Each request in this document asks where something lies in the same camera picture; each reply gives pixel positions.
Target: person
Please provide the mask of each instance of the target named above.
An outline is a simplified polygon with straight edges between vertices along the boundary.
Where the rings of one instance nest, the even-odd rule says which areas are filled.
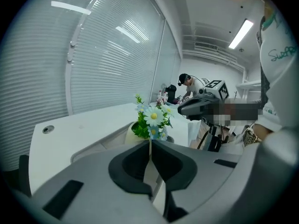
[[[200,88],[204,87],[200,80],[191,77],[188,74],[181,74],[178,79],[181,84],[187,86],[187,93],[183,96],[183,100],[185,100],[187,96],[190,96],[191,92],[193,96],[195,96],[199,92]]]
[[[257,121],[247,129],[247,132],[239,136],[236,142],[248,140],[246,133],[253,136],[251,141],[261,142],[272,132],[297,124],[297,116],[292,112],[297,110],[294,84],[298,74],[298,46],[280,12],[268,2],[269,0],[262,1],[264,22],[260,33],[260,60],[262,74],[264,73],[270,84],[266,92],[269,99],[263,106],[262,115],[258,115]],[[238,105],[232,103],[225,106],[223,110],[227,111],[226,114],[235,115],[244,112],[242,109],[238,110],[236,108]]]

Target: desk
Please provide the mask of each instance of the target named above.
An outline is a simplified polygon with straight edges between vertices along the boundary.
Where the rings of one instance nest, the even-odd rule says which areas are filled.
[[[29,153],[29,183],[31,193],[51,177],[71,164],[78,151],[137,120],[136,104],[107,107],[37,124]],[[171,118],[173,129],[168,134],[175,143],[188,146],[188,124]],[[54,126],[48,134],[47,126]]]

